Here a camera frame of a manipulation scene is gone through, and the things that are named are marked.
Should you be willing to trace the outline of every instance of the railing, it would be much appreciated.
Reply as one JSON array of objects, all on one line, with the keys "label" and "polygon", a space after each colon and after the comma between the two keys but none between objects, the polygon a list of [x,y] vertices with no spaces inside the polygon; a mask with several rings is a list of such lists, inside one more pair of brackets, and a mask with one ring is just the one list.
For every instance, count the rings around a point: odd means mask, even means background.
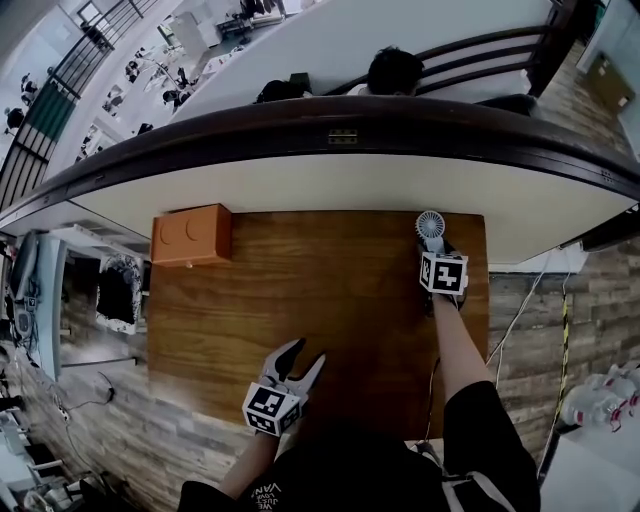
[{"label": "railing", "polygon": [[81,27],[84,36],[49,75],[9,148],[0,173],[0,211],[42,182],[51,155],[91,77],[118,41],[156,2],[121,0]]},{"label": "railing", "polygon": [[[58,203],[133,180],[228,162],[327,154],[479,161],[548,173],[640,200],[639,164],[551,123],[428,98],[332,96],[221,110],[128,139],[46,180],[0,212],[0,233],[11,233],[7,228],[16,221]],[[637,215],[623,216],[632,224],[625,233],[607,230],[616,241],[640,231]],[[597,243],[606,246],[612,239]]]},{"label": "railing", "polygon": [[[476,80],[488,76],[508,73],[511,71],[527,70],[531,89],[529,94],[538,97],[545,90],[553,75],[556,73],[563,60],[567,56],[573,41],[575,41],[579,28],[580,5],[578,0],[565,0],[552,4],[547,23],[545,25],[525,27],[511,30],[493,32],[482,36],[456,41],[416,54],[424,64],[425,69],[422,78],[432,77],[441,73],[463,68],[481,62],[490,62],[504,57],[529,54],[529,58],[521,62],[488,66],[481,70],[462,73],[457,76],[437,80],[418,88],[416,95],[420,96],[438,89],[450,87],[463,82]],[[531,44],[520,44],[513,47],[500,48],[477,53],[468,57],[459,58],[430,66],[429,61],[436,57],[451,54],[459,50],[478,47],[498,41],[516,40],[523,37],[540,36],[538,41]],[[349,92],[353,87],[364,84],[367,75],[361,76],[332,91],[326,96],[341,95]]]}]

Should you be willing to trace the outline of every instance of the small fan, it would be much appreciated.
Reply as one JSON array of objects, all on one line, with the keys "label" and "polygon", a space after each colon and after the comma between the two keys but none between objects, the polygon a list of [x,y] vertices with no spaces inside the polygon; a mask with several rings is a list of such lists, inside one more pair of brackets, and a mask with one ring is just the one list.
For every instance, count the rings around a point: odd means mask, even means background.
[{"label": "small fan", "polygon": [[429,252],[443,254],[444,219],[438,212],[428,210],[422,212],[416,220],[416,232]]}]

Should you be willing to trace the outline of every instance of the person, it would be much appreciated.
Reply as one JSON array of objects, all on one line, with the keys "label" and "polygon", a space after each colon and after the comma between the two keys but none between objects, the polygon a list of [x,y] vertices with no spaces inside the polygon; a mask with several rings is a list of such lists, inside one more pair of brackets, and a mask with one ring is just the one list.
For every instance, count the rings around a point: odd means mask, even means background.
[{"label": "person", "polygon": [[424,65],[415,55],[395,46],[380,50],[367,75],[366,84],[358,84],[348,96],[415,96]]},{"label": "person", "polygon": [[310,97],[304,87],[300,84],[294,84],[287,80],[272,80],[264,86],[256,103],[270,103],[272,101],[294,100],[297,98]]},{"label": "person", "polygon": [[36,94],[38,92],[38,86],[33,80],[29,80],[30,74],[31,73],[27,73],[23,76],[20,84],[20,91],[22,92],[20,99],[27,107],[31,106],[33,101],[36,99]]},{"label": "person", "polygon": [[140,75],[140,68],[138,67],[138,63],[134,60],[130,60],[129,63],[124,68],[124,73],[127,76],[129,82],[134,83],[138,75]]},{"label": "person", "polygon": [[20,128],[22,121],[24,121],[24,112],[21,108],[5,108],[4,115],[7,116],[7,126],[9,130],[13,130],[14,128]]},{"label": "person", "polygon": [[162,93],[164,104],[173,103],[173,113],[175,114],[178,107],[184,105],[184,102],[191,97],[191,93],[185,91],[170,90]]},{"label": "person", "polygon": [[301,441],[274,462],[279,439],[258,432],[218,489],[185,482],[178,512],[203,504],[221,512],[540,510],[534,461],[454,301],[433,294],[432,303],[446,402],[444,465],[428,443],[413,451],[402,440],[344,428]]}]

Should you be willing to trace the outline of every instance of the floor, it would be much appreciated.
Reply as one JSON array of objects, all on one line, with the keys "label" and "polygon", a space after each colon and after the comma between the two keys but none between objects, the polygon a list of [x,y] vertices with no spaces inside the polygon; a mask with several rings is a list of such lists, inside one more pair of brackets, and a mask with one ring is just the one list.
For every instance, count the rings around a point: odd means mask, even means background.
[{"label": "floor", "polygon": [[[542,96],[539,115],[627,152],[611,116],[573,75],[571,61],[577,60],[579,51],[574,48]],[[525,447],[538,461],[560,381],[563,279],[550,275],[541,280],[506,344],[500,374],[499,393]],[[502,337],[532,282],[533,277],[526,275],[491,276],[490,349]],[[567,290],[569,387],[591,372],[605,372],[614,362],[640,358],[639,239],[590,255],[580,274],[569,278]],[[69,376],[52,386],[20,356],[19,366],[8,370],[9,379],[12,390],[26,398],[24,419],[33,437],[62,457],[69,473],[80,474],[89,466],[108,470],[128,482],[132,497],[145,509],[174,511],[182,482],[219,481],[251,434],[242,426],[151,397],[145,346],[135,345],[131,350],[142,364],[107,374],[116,390],[114,400],[75,409],[66,430],[53,406],[53,394],[67,407],[88,399],[99,401],[107,389],[104,378]],[[493,372],[496,365],[492,361]]]},{"label": "floor", "polygon": [[584,45],[576,42],[549,86],[538,99],[534,117],[573,130],[600,144],[632,156],[616,116],[589,89],[576,64]]}]

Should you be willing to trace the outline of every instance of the wooden table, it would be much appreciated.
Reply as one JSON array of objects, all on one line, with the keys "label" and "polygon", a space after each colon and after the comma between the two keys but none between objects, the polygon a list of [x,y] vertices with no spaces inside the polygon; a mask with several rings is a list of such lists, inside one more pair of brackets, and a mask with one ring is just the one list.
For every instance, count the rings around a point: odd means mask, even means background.
[{"label": "wooden table", "polygon": [[[307,338],[297,371],[327,363],[308,421],[347,418],[402,439],[426,429],[438,356],[423,314],[414,230],[418,213],[291,212],[233,215],[232,262],[154,267],[149,380],[164,400],[244,423],[241,405],[264,358]],[[462,316],[483,356],[488,337],[484,219],[445,215],[446,238],[469,256]],[[442,430],[436,378],[431,437]]]}]

